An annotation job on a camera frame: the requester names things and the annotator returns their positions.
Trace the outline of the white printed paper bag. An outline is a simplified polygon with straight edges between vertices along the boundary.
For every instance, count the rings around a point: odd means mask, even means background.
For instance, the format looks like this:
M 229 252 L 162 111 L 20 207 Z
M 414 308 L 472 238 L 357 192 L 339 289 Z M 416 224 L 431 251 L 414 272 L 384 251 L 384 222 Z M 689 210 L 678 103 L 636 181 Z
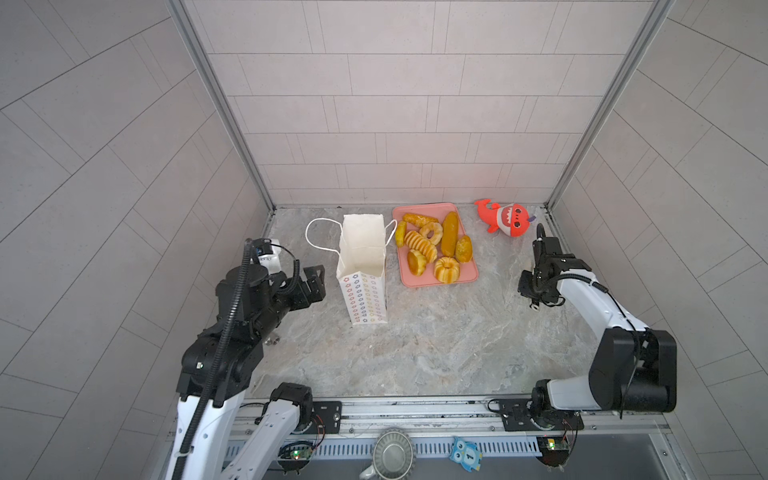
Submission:
M 319 222 L 338 227 L 340 239 L 335 247 L 316 244 L 310 239 L 310 229 Z M 310 246 L 337 255 L 336 279 L 353 326 L 387 322 L 387 248 L 398 225 L 395 219 L 385 223 L 381 214 L 348 214 L 342 222 L 314 218 L 305 228 L 305 240 Z

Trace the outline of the fluted bundt cake bread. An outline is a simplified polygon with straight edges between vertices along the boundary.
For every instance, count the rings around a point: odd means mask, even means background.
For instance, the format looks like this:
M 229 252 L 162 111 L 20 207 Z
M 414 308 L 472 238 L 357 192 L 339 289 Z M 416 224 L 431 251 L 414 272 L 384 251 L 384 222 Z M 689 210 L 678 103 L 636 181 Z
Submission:
M 440 283 L 453 284 L 461 275 L 461 266 L 453 257 L 440 257 L 434 264 L 433 273 Z

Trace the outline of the long oval bread loaf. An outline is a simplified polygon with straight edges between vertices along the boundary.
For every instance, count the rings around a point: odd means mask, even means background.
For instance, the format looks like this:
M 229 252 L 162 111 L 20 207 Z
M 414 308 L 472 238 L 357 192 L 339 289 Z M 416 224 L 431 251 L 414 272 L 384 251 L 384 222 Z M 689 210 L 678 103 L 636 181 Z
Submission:
M 454 257 L 459 233 L 459 217 L 456 211 L 449 211 L 442 223 L 443 236 L 441 252 L 445 257 Z

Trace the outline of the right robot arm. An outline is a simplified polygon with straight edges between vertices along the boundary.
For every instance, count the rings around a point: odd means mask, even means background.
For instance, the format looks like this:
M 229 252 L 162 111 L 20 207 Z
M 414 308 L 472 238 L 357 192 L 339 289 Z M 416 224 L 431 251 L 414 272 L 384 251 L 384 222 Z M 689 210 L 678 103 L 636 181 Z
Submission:
M 583 260 L 537 226 L 534 264 L 518 292 L 534 310 L 574 306 L 599 343 L 587 374 L 536 382 L 528 411 L 540 429 L 560 426 L 556 414 L 582 411 L 669 413 L 677 404 L 677 344 L 632 315 Z

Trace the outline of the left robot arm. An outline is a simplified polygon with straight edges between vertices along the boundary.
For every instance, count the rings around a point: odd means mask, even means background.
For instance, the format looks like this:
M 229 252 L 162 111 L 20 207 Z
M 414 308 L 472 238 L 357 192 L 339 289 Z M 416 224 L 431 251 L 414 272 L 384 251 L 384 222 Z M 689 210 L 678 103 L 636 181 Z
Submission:
M 219 313 L 185 351 L 177 384 L 177 425 L 169 479 L 260 479 L 284 442 L 314 420 L 310 387 L 281 383 L 235 460 L 222 465 L 231 429 L 264 356 L 265 339 L 292 311 L 325 299 L 325 268 L 292 260 L 292 272 L 270 272 L 266 258 L 284 251 L 268 238 L 247 239 L 238 267 L 215 288 Z

